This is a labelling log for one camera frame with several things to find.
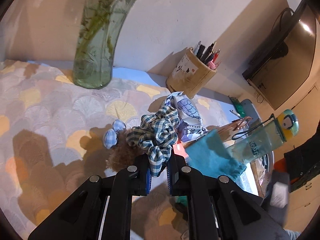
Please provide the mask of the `teal knitted pouch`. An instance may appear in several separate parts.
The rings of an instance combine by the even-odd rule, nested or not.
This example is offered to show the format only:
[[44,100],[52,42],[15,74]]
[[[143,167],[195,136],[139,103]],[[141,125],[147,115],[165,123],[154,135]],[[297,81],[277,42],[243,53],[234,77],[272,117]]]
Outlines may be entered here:
[[246,170],[245,164],[231,157],[216,130],[196,140],[185,151],[189,155],[189,166],[205,176],[228,176],[235,181]]

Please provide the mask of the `blue gingham hair bow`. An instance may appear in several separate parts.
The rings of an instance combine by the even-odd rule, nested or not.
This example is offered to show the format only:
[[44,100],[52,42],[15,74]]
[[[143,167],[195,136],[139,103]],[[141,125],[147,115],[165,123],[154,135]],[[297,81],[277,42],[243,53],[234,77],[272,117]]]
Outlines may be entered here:
[[103,145],[109,150],[118,142],[120,132],[126,130],[126,125],[121,120],[117,119],[113,122],[112,128],[105,132],[103,136]]

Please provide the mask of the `pink bag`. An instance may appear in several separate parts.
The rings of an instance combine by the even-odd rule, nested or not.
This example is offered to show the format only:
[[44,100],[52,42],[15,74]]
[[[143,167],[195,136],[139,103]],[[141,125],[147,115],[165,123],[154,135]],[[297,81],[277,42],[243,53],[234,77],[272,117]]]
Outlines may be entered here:
[[189,155],[186,153],[183,143],[179,140],[176,142],[176,144],[173,145],[173,150],[176,155],[182,156],[184,159],[187,159]]

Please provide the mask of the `woven round basket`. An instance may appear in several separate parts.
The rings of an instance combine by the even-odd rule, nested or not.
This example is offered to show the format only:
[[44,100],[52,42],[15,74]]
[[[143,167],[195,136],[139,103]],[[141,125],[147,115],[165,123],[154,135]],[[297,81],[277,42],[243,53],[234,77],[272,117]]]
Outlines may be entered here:
[[269,154],[266,154],[250,162],[250,166],[253,172],[258,196],[264,198],[266,195],[267,186],[271,181],[273,171],[272,157]]

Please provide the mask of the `brown leather pouch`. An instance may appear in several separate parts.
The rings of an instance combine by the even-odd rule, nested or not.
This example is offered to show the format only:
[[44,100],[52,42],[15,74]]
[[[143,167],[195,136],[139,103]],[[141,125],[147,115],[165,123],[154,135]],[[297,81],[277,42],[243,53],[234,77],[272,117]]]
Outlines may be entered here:
[[231,140],[231,137],[237,132],[240,132],[240,130],[243,129],[252,119],[252,117],[246,116],[244,118],[236,119],[224,126],[217,127],[216,130],[222,142]]

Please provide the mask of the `teal water bottle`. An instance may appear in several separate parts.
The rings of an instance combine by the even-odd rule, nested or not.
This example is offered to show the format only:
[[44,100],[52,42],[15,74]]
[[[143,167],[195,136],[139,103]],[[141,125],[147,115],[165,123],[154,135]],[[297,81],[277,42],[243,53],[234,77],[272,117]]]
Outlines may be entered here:
[[237,161],[247,164],[280,148],[299,132],[299,122],[292,110],[278,117],[272,114],[266,121],[232,136],[235,143],[227,152]]

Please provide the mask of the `person in black coat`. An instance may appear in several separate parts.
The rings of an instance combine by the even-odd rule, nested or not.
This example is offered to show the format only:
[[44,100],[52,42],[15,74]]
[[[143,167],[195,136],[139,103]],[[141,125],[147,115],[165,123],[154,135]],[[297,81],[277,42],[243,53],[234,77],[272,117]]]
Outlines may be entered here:
[[278,183],[274,189],[269,183],[262,207],[296,238],[319,208],[319,127],[306,142],[286,152],[274,164],[272,174],[286,174],[290,185]]

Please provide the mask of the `white pen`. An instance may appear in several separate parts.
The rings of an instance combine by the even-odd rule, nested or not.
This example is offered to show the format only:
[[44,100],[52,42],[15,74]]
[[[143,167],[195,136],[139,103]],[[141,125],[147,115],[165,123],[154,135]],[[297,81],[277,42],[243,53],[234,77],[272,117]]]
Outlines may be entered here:
[[229,110],[232,114],[236,115],[237,117],[241,118],[241,115],[234,111],[233,109]]

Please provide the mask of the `bamboo pen holder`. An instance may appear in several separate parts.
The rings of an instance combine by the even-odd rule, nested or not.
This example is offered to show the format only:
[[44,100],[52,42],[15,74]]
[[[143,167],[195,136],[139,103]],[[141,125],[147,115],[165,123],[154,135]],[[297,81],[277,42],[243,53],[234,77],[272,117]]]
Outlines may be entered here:
[[220,53],[216,43],[206,47],[199,42],[196,47],[188,48],[180,62],[168,76],[165,84],[168,90],[182,92],[193,98],[216,74],[220,62],[216,59]]

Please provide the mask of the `glass flower vase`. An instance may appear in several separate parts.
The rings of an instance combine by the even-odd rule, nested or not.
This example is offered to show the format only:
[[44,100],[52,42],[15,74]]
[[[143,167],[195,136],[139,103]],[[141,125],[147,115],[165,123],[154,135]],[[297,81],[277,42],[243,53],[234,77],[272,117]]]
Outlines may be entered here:
[[73,82],[101,89],[112,79],[114,53],[136,0],[85,0],[73,64]]

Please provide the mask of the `wall television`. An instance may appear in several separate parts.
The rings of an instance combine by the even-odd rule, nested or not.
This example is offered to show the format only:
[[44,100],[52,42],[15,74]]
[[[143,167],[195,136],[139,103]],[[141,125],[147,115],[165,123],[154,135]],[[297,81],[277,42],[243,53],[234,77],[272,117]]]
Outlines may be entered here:
[[247,62],[243,78],[273,108],[278,109],[307,80],[316,49],[316,18],[301,0],[296,10],[285,8],[268,37]]

